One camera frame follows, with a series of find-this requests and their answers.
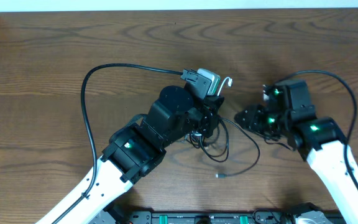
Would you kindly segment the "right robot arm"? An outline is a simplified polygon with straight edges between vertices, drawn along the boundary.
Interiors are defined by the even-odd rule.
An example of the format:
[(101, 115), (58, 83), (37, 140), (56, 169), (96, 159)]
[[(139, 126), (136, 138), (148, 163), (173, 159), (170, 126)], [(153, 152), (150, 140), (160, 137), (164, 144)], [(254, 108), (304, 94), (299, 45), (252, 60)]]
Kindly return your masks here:
[(287, 144), (316, 172), (346, 223), (358, 223), (358, 165), (344, 133), (330, 117), (318, 118), (304, 80), (265, 86), (264, 105), (249, 105), (235, 121), (265, 138)]

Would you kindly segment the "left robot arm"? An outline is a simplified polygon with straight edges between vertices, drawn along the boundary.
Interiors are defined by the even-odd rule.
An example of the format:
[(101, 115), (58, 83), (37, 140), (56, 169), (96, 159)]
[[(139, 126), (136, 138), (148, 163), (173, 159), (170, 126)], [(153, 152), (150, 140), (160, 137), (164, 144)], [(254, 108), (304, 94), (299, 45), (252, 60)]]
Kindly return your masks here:
[(197, 98), (180, 86), (167, 86), (140, 124), (127, 125), (81, 182), (40, 223), (89, 223), (163, 160), (166, 147), (190, 133), (209, 138), (218, 125), (223, 96)]

